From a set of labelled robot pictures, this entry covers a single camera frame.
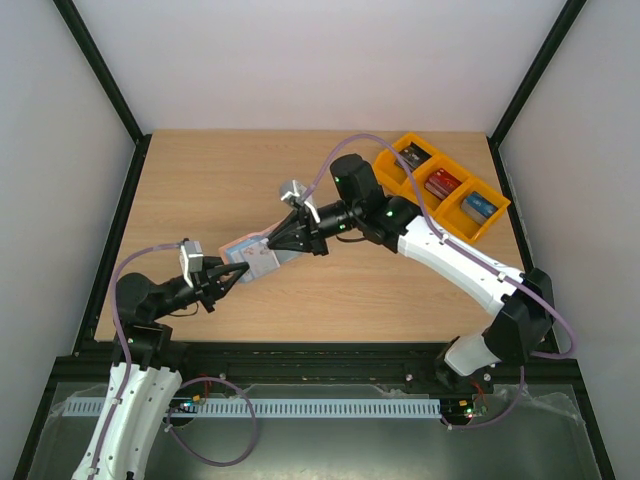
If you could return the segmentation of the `pink leather card holder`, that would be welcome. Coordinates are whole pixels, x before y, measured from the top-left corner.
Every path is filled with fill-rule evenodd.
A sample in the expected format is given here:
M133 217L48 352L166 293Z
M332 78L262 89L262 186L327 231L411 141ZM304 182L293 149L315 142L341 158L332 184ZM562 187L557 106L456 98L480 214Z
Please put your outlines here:
M219 256L225 264L246 262L249 265L239 283L251 283L301 256L300 252L268 248L268 236L275 228L276 224L259 232L251 232L219 248Z

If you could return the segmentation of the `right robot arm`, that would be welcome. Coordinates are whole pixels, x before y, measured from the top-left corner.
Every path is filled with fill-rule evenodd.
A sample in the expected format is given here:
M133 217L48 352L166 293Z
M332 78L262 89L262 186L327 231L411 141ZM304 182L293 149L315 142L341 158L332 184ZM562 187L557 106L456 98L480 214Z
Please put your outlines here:
M482 332L454 339L436 367L436 379L455 392L471 374L495 363L522 366L538 355L552 326L552 283L544 271L522 272L449 236L420 208L384 193L372 166L357 154L335 160L330 173L339 198L315 206L295 180L280 188L291 213L269 234L271 250L325 255L327 240L353 229L393 253L417 261L466 292L493 318Z

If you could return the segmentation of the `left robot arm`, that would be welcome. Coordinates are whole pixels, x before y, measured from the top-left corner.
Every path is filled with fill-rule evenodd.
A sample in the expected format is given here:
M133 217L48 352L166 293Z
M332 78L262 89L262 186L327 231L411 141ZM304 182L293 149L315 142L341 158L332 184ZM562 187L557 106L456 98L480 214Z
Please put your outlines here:
M113 273L109 284L116 328L103 407L75 479L141 479L170 401L184 386L187 346L161 323L190 305L211 312L248 271L245 262L183 254L180 275L156 284L141 273Z

